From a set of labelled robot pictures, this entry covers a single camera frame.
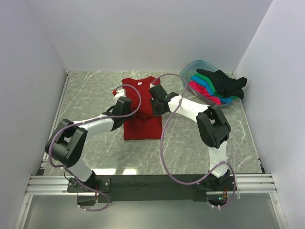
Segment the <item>red t shirt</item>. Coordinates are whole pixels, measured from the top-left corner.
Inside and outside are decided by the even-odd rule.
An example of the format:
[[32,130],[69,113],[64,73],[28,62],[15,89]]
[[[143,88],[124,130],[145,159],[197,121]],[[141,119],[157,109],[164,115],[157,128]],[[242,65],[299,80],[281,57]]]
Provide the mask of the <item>red t shirt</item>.
[[125,78],[122,83],[125,85],[123,89],[126,92],[126,96],[132,101],[131,111],[139,107],[133,118],[123,123],[124,140],[160,139],[163,130],[162,117],[153,114],[150,102],[152,96],[149,93],[150,84],[160,84],[160,80],[149,76],[139,80]]

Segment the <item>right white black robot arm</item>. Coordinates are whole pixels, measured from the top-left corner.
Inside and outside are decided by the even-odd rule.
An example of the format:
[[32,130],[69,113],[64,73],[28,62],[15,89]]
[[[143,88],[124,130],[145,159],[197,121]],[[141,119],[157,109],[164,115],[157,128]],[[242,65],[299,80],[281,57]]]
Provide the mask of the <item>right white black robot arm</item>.
[[219,107],[199,104],[177,93],[168,94],[161,85],[149,89],[155,116],[178,113],[197,123],[200,138],[208,146],[210,159],[209,185],[214,190],[225,186],[230,172],[227,164],[227,141],[231,127]]

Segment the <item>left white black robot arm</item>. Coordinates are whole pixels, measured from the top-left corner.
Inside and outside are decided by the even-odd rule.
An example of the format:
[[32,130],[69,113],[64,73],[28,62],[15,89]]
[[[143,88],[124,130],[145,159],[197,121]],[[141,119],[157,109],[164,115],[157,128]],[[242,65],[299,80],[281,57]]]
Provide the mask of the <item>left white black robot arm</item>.
[[121,127],[123,122],[130,119],[131,99],[119,97],[116,104],[100,116],[79,122],[63,119],[59,122],[45,146],[49,158],[59,161],[64,167],[78,178],[78,186],[85,192],[97,186],[95,172],[81,159],[87,139]]

